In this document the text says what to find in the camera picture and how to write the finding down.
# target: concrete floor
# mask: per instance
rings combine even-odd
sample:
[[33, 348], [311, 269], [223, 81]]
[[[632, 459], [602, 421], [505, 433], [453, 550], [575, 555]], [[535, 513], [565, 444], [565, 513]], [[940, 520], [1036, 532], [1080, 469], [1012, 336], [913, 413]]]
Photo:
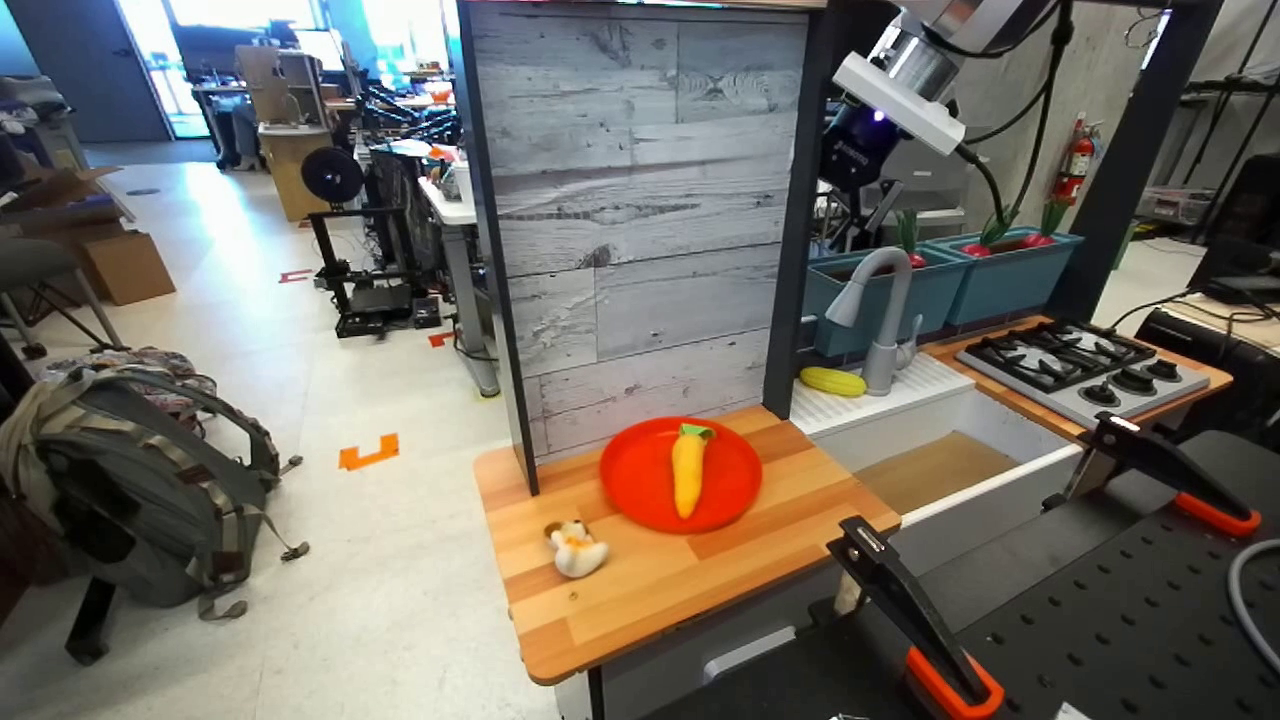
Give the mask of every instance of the concrete floor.
[[[286, 452], [307, 455], [274, 505], [311, 555], [281, 565], [262, 540], [245, 585], [251, 610], [200, 625], [197, 607], [117, 605], [112, 655], [64, 655], [80, 578], [36, 586], [0, 626], [0, 717], [378, 717], [378, 720], [552, 720], [528, 684], [471, 493], [471, 455], [510, 444], [505, 402], [481, 400], [428, 332], [335, 340], [333, 306], [281, 273], [315, 269], [311, 234], [286, 222], [268, 175], [213, 164], [112, 172], [176, 276], [176, 296], [112, 306], [130, 342], [187, 352], [223, 396], [262, 416]], [[1176, 290], [1190, 242], [1134, 242], [1101, 320]], [[53, 348], [83, 348], [47, 320]], [[401, 433], [405, 455], [340, 473], [343, 444]]]

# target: sink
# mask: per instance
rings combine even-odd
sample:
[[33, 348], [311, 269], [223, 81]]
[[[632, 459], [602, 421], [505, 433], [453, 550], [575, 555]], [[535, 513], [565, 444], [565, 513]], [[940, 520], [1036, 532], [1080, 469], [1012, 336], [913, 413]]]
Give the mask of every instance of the sink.
[[1080, 459], [1080, 444], [931, 357], [917, 357], [889, 396], [798, 383], [794, 424], [906, 515], [891, 543], [917, 571], [1040, 515]]

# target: blue container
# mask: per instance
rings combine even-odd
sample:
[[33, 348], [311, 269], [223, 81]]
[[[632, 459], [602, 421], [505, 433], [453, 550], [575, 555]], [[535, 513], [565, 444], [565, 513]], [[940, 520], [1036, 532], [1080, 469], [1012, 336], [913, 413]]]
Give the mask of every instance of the blue container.
[[[889, 310], [891, 273], [870, 278], [870, 290], [853, 329], [825, 320], [828, 302], [841, 296], [844, 278], [859, 258], [863, 253], [808, 264], [806, 314], [815, 314], [815, 352], [825, 357], [863, 357]], [[924, 269], [917, 269], [899, 340], [913, 336], [917, 314], [924, 314], [921, 340], [938, 336], [949, 322], [949, 306], [955, 302], [959, 282], [963, 282], [963, 269], [954, 258], [928, 258]]]
[[975, 238], [921, 242], [928, 258], [954, 258], [963, 269], [949, 329], [973, 329], [1046, 306], [1074, 253], [1080, 248], [1080, 234], [1054, 234], [1054, 248], [1009, 248], [997, 257], [963, 257], [970, 242]]

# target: orange object on floor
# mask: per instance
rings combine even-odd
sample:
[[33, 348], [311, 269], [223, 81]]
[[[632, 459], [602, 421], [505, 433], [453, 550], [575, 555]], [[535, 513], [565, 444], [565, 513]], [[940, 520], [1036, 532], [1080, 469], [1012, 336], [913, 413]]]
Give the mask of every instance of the orange object on floor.
[[340, 465], [343, 473], [357, 473], [357, 469], [370, 469], [370, 465], [383, 465], [383, 459], [392, 459], [392, 455], [401, 455], [401, 437], [395, 437], [395, 433], [383, 433], [383, 437], [378, 441], [378, 452], [362, 452], [362, 449], [352, 444], [352, 449], [340, 449], [340, 452], [335, 452], [335, 465]]
[[[694, 515], [676, 513], [674, 486], [674, 444], [679, 424], [710, 424], [706, 493]], [[696, 416], [660, 416], [624, 429], [609, 441], [602, 455], [602, 483], [618, 513], [657, 532], [712, 532], [742, 520], [762, 495], [762, 455], [758, 449], [726, 424]]]

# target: stovetop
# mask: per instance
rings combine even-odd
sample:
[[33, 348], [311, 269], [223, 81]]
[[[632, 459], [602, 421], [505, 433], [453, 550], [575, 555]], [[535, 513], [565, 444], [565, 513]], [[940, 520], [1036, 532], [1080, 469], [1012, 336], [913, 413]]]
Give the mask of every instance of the stovetop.
[[986, 336], [959, 360], [1080, 424], [1095, 424], [1101, 413], [1144, 416], [1207, 383], [1144, 342], [1056, 320]]

